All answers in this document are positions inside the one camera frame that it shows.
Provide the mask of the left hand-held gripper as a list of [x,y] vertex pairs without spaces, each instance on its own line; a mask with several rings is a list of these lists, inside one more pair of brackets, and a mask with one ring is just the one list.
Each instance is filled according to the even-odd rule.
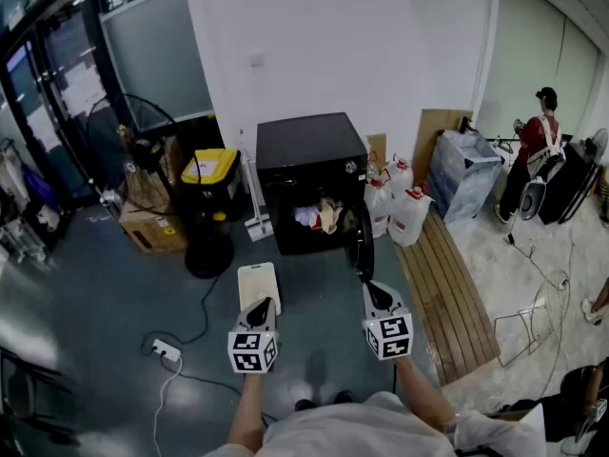
[[278,356],[275,329],[276,303],[271,297],[257,300],[241,311],[237,331],[231,331],[227,336],[227,354],[235,373],[270,371]]

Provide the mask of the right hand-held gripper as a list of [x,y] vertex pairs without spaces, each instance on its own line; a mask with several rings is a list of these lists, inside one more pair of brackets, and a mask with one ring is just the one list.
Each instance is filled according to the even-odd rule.
[[[363,321],[365,340],[377,359],[409,356],[413,323],[401,294],[381,282],[364,282],[363,305],[367,318]],[[376,318],[379,313],[384,318]]]

